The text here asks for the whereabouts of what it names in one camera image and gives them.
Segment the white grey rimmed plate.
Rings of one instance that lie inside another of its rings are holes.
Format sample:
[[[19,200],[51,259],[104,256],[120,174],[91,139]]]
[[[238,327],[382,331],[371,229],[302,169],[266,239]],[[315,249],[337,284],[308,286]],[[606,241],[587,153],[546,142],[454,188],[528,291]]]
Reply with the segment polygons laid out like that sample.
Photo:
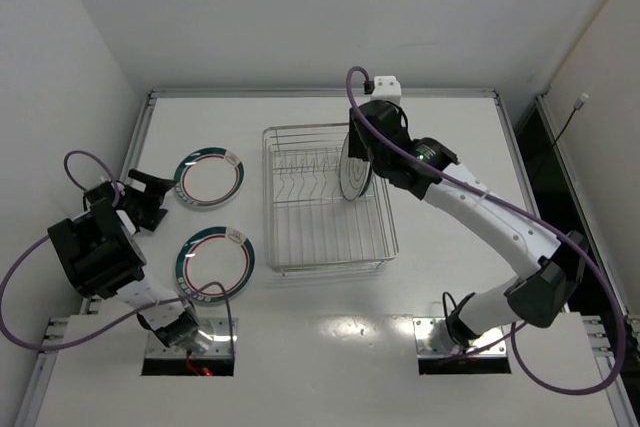
[[[362,188],[367,180],[371,166],[366,161],[351,159],[347,156],[346,135],[339,158],[338,180],[342,197],[348,202],[354,202],[361,196]]]

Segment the small blue patterned plate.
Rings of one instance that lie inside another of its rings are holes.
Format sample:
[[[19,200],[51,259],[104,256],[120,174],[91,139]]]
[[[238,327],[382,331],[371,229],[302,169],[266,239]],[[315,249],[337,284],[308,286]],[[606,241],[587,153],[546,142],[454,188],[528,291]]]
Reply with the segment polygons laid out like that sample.
[[[364,184],[364,186],[362,188],[361,196],[364,196],[367,193],[367,191],[369,190],[370,185],[372,183],[372,180],[373,180],[373,172],[371,171],[371,172],[369,172],[367,180],[366,180],[366,182],[365,182],[365,184]]]

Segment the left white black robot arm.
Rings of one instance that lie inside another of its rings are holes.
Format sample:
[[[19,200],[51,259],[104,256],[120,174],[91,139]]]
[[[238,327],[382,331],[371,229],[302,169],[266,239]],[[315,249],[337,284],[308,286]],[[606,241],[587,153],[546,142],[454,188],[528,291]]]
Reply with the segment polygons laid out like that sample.
[[[63,271],[83,297],[116,299],[135,311],[141,326],[167,348],[192,350],[200,321],[191,301],[145,271],[146,259],[134,236],[153,232],[167,214],[170,179],[131,169],[142,189],[103,181],[83,194],[84,212],[47,229]]]

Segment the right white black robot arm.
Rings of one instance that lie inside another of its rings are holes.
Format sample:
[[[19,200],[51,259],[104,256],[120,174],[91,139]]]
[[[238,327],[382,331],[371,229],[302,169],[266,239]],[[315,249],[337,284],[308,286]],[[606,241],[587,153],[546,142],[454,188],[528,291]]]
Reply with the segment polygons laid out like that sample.
[[[432,344],[457,354],[486,331],[524,321],[549,327],[584,273],[581,261],[554,234],[489,201],[484,185],[439,141],[413,139],[398,105],[372,100],[351,109],[349,157],[450,215],[496,251],[515,276],[486,292],[470,293],[436,323]]]

